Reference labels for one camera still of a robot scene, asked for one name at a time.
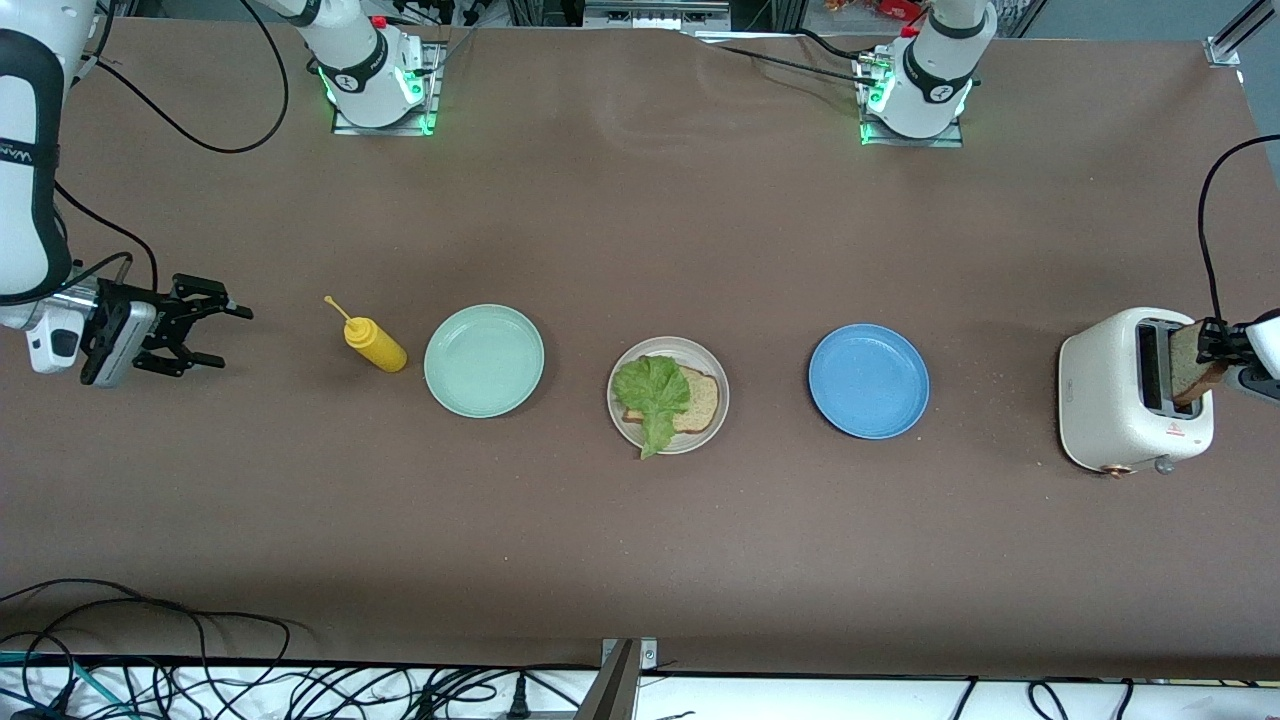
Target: yellow squeeze bottle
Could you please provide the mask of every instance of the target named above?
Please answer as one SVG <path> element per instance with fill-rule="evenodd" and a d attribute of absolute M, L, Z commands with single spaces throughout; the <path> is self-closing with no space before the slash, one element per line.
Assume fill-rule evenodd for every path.
<path fill-rule="evenodd" d="M 378 327 L 378 323 L 369 318 L 352 318 L 334 302 L 333 296 L 324 296 L 324 301 L 333 305 L 347 319 L 347 324 L 342 328 L 342 337 L 347 340 L 347 345 L 353 347 L 356 352 L 364 355 L 366 360 L 388 373 L 397 373 L 404 368 L 408 355 L 404 354 L 404 348 L 392 336 Z"/>

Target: table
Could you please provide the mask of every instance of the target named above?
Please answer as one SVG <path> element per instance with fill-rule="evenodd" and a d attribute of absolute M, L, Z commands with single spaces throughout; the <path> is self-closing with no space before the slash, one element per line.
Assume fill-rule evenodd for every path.
<path fill-rule="evenodd" d="M 1208 313 L 1197 193 L 1254 129 L 1194 44 L 995 42 L 965 147 L 919 151 L 859 145 L 838 81 L 663 31 L 481 29 L 435 137 L 332 137 L 276 31 L 294 104 L 247 155 L 196 149 L 105 74 L 72 96 L 63 183 L 163 275 L 224 281 L 257 318 L 192 333 L 227 369 L 118 392 L 32 374 L 6 336 L 6 587 L 95 575 L 287 616 L 310 659 L 589 662 L 600 637 L 655 635 L 689 670 L 1274 674 L 1280 414 L 1219 393 L 1204 456 L 1124 482 L 1073 468 L 1055 428 L 1066 336 L 1137 305 Z M 253 26 L 115 32 L 109 60 L 206 140 L 274 118 Z M 1276 302 L 1276 200 L 1261 150 L 1215 184 L 1233 322 Z M 68 223 L 79 256 L 124 246 Z M 415 365 L 367 366 L 325 293 Z M 449 415 L 416 365 L 477 302 L 548 348 L 494 420 Z M 810 351 L 854 322 L 928 363 L 908 436 L 842 436 L 808 397 Z M 732 407 L 705 447 L 641 462 L 604 389 L 658 334 L 716 352 Z M 178 621 L 84 626 L 87 648 L 193 652 Z M 234 630 L 216 652 L 270 652 Z"/>

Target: mounting plate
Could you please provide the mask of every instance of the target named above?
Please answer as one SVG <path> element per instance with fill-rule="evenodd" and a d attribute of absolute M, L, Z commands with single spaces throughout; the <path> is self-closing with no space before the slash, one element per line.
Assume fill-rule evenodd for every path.
<path fill-rule="evenodd" d="M 600 665 L 609 660 L 613 646 L 618 644 L 617 638 L 605 638 L 600 643 Z M 640 638 L 640 669 L 653 670 L 658 666 L 658 638 Z"/>

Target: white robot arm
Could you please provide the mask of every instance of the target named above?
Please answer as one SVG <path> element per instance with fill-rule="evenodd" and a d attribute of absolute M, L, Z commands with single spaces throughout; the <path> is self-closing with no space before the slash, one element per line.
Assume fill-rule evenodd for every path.
<path fill-rule="evenodd" d="M 422 41 L 387 23 L 375 27 L 360 0 L 266 0 L 298 28 L 319 63 L 329 99 L 352 123 L 389 126 L 422 104 Z"/>
<path fill-rule="evenodd" d="M 888 72 L 867 110 L 902 137 L 940 135 L 964 110 L 974 68 L 995 35 L 988 0 L 936 0 L 919 35 L 876 49 L 890 58 Z"/>
<path fill-rule="evenodd" d="M 353 124 L 387 126 L 424 101 L 421 83 L 407 82 L 421 69 L 421 41 L 374 27 L 360 0 L 268 4 L 306 38 L 330 100 Z M 93 0 L 0 0 L 0 325 L 26 331 L 37 373 L 67 370 L 83 351 L 81 382 L 99 387 L 114 387 L 131 366 L 174 377 L 220 368 L 220 357 L 183 343 L 207 315 L 253 316 L 221 283 L 174 275 L 173 291 L 159 295 L 79 277 L 72 263 L 54 173 L 93 10 Z"/>

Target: bread slice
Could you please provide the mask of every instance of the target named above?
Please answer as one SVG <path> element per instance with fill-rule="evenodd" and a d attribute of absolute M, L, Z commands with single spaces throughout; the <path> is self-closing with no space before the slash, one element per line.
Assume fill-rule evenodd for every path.
<path fill-rule="evenodd" d="M 719 383 L 716 382 L 716 378 L 692 368 L 681 365 L 680 372 L 689 380 L 689 410 L 680 413 L 673 419 L 676 432 L 696 434 L 712 427 L 712 420 L 716 419 L 716 410 L 719 409 Z M 643 423 L 644 413 L 627 410 L 622 414 L 622 420 Z"/>
<path fill-rule="evenodd" d="M 1169 337 L 1169 368 L 1174 395 L 1174 405 L 1184 407 L 1199 400 L 1213 386 L 1222 382 L 1230 368 L 1225 361 L 1197 363 L 1199 355 L 1199 332 L 1204 325 L 1201 320 L 1174 331 Z"/>

